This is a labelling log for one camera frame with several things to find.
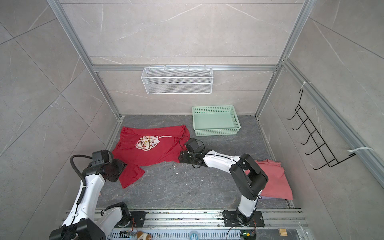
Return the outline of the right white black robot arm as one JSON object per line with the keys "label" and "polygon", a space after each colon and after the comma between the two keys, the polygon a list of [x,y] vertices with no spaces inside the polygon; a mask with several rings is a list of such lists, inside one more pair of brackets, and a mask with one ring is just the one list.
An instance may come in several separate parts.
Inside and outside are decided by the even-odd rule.
{"label": "right white black robot arm", "polygon": [[215,168],[231,174],[242,196],[237,210],[223,211],[223,216],[235,226],[246,226],[253,221],[257,203],[269,178],[250,155],[228,156],[213,150],[201,153],[182,151],[179,162],[194,168]]}

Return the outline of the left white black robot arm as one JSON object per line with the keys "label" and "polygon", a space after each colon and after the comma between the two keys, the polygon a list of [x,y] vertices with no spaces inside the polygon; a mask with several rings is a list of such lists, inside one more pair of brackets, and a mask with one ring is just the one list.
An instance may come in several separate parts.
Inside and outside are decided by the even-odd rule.
{"label": "left white black robot arm", "polygon": [[120,202],[102,210],[95,221],[95,210],[105,181],[115,182],[126,168],[126,164],[114,159],[101,162],[93,170],[90,166],[80,174],[81,186],[76,201],[62,226],[50,233],[50,240],[106,240],[115,226],[126,227],[132,215],[127,205]]}

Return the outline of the red t shirt with print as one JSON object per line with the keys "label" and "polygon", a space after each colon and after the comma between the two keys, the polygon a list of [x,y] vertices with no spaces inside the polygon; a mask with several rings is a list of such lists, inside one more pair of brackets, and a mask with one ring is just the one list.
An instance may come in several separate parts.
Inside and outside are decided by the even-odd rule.
{"label": "red t shirt with print", "polygon": [[127,164],[119,177],[122,188],[127,188],[144,175],[142,167],[178,162],[189,138],[190,132],[185,125],[156,129],[123,127],[120,140],[112,151],[116,159]]}

